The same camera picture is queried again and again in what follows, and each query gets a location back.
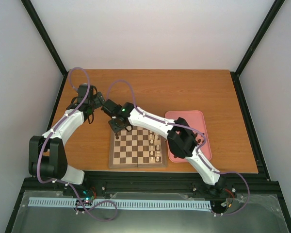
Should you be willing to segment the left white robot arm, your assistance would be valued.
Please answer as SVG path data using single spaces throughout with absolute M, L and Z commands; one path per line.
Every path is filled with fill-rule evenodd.
M 33 136 L 29 141 L 29 173 L 40 178 L 49 178 L 74 184 L 80 195 L 87 195 L 91 183 L 84 179 L 85 173 L 68 165 L 65 144 L 74 131 L 85 121 L 94 121 L 94 110 L 101 107 L 104 97 L 93 85 L 81 84 L 71 104 L 60 120 L 42 136 Z

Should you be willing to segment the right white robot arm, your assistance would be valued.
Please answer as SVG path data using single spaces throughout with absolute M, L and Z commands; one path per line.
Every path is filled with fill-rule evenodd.
M 136 126 L 151 130 L 167 140 L 173 155 L 187 160 L 196 169 L 205 183 L 203 192 L 218 197 L 224 191 L 225 177 L 201 151 L 206 141 L 199 143 L 196 140 L 197 131 L 191 128 L 185 119 L 159 117 L 133 103 L 127 102 L 122 106 L 112 100 L 107 100 L 101 110 L 111 118 L 109 125 L 115 133 L 115 138 L 119 138 L 118 133 L 121 130 L 128 130 L 128 127 Z

